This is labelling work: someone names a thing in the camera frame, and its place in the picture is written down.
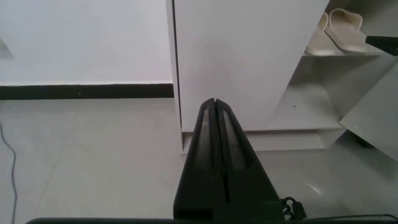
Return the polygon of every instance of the cable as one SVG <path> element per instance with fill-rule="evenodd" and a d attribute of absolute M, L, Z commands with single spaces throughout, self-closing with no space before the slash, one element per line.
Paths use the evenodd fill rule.
<path fill-rule="evenodd" d="M 397 217 L 390 214 L 372 214 L 372 215 L 346 215 L 340 217 L 322 217 L 322 218 L 309 218 L 307 220 L 330 220 L 330 219 L 338 219 L 338 218 L 365 218 L 365 217 L 390 217 L 395 220 L 398 220 Z"/>
<path fill-rule="evenodd" d="M 287 204 L 288 201 L 292 201 L 291 207 Z M 280 202 L 282 203 L 282 211 L 286 220 L 303 220 L 307 217 L 303 204 L 296 201 L 294 198 L 282 198 Z"/>
<path fill-rule="evenodd" d="M 1 139 L 4 142 L 4 144 L 11 150 L 11 152 L 14 155 L 14 161 L 12 162 L 12 170 L 11 170 L 11 182 L 12 182 L 12 188 L 14 189 L 14 209 L 12 210 L 12 224 L 15 224 L 15 213 L 17 211 L 17 199 L 18 199 L 18 194 L 17 194 L 17 188 L 15 186 L 15 178 L 14 178 L 14 170 L 15 170 L 15 161 L 17 159 L 17 154 L 15 153 L 15 150 L 7 143 L 6 138 L 4 137 L 4 133 L 2 131 L 2 124 L 0 123 L 0 133 L 1 133 Z"/>

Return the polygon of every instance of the white wall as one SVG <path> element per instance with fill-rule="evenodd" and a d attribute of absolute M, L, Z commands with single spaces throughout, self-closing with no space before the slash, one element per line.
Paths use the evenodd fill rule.
<path fill-rule="evenodd" d="M 0 85 L 172 83 L 164 0 L 1 0 Z"/>

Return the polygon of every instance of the slipper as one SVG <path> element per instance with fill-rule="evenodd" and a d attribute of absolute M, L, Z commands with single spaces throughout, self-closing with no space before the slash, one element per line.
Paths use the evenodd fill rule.
<path fill-rule="evenodd" d="M 368 46 L 366 35 L 360 31 L 362 16 L 345 9 L 334 9 L 330 12 L 329 23 L 325 32 L 342 50 L 365 53 Z"/>
<path fill-rule="evenodd" d="M 305 49 L 305 52 L 315 56 L 328 56 L 334 55 L 339 50 L 331 39 L 326 35 L 325 28 L 328 25 L 329 16 L 323 12 L 318 26 L 312 34 L 311 40 Z"/>

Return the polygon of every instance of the white cabinet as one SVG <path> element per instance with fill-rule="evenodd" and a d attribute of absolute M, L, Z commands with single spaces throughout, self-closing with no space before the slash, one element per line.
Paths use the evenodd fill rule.
<path fill-rule="evenodd" d="M 255 151 L 327 148 L 346 131 L 341 119 L 397 62 L 381 51 L 312 57 L 304 50 L 323 11 L 336 7 L 360 13 L 366 35 L 398 36 L 386 25 L 397 17 L 398 1 L 172 3 L 169 34 L 183 152 L 209 98 L 232 107 Z"/>
<path fill-rule="evenodd" d="M 182 131 L 193 131 L 212 97 L 232 107 L 244 130 L 269 129 L 327 3 L 175 0 Z"/>
<path fill-rule="evenodd" d="M 398 63 L 340 123 L 398 161 Z"/>

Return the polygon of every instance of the gray floor tile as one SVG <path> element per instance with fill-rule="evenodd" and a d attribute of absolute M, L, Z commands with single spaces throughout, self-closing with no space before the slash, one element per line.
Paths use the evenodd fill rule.
<path fill-rule="evenodd" d="M 66 143 L 80 102 L 73 100 L 5 101 L 0 109 L 4 135 L 17 153 L 16 223 L 34 217 L 35 209 Z M 9 223 L 13 203 L 12 154 L 0 143 L 0 223 Z"/>
<path fill-rule="evenodd" d="M 301 201 L 310 218 L 398 215 L 398 163 L 344 136 L 325 151 L 259 153 L 280 197 Z"/>
<path fill-rule="evenodd" d="M 172 218 L 173 99 L 85 100 L 36 217 Z"/>
<path fill-rule="evenodd" d="M 0 119 L 19 153 L 17 223 L 35 210 L 35 217 L 172 218 L 185 162 L 173 99 L 7 101 Z M 398 215 L 398 163 L 349 136 L 325 151 L 257 155 L 279 196 L 301 201 L 310 218 Z M 0 160 L 7 223 L 11 153 L 2 144 Z"/>

